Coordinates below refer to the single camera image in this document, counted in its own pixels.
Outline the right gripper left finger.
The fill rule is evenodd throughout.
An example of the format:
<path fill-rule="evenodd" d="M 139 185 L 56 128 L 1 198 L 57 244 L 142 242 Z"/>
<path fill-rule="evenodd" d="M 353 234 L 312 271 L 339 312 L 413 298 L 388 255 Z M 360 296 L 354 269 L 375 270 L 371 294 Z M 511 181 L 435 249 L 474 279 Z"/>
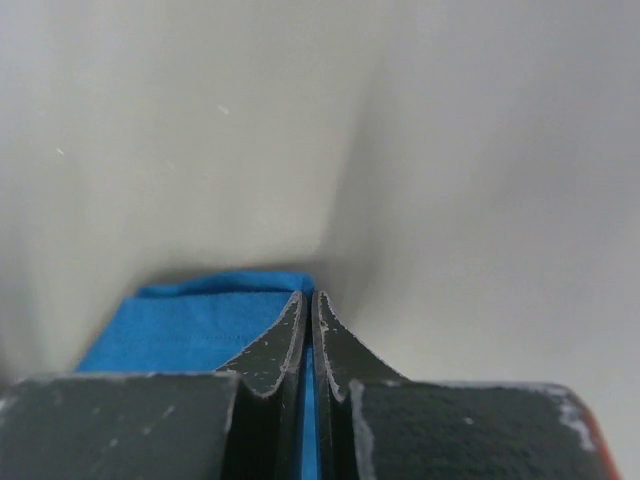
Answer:
<path fill-rule="evenodd" d="M 295 479 L 306 299 L 216 370 L 66 374 L 1 397 L 5 479 Z"/>

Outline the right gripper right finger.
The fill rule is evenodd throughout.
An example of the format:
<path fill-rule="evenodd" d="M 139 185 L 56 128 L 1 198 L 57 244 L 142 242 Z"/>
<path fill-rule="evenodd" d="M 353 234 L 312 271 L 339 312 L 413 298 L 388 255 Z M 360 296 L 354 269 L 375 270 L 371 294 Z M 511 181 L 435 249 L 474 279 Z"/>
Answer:
<path fill-rule="evenodd" d="M 593 414 L 570 389 L 536 382 L 419 382 L 339 320 L 311 317 L 322 479 L 616 479 Z"/>

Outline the blue t shirt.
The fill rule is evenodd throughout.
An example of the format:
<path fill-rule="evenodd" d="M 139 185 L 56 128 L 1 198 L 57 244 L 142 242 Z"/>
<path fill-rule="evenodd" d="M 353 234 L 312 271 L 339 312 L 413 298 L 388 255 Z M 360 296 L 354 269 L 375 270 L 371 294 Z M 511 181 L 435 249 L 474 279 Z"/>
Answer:
<path fill-rule="evenodd" d="M 93 373 L 228 373 L 227 467 L 234 478 L 317 479 L 311 349 L 313 279 L 236 271 L 151 285 L 121 303 L 80 360 Z"/>

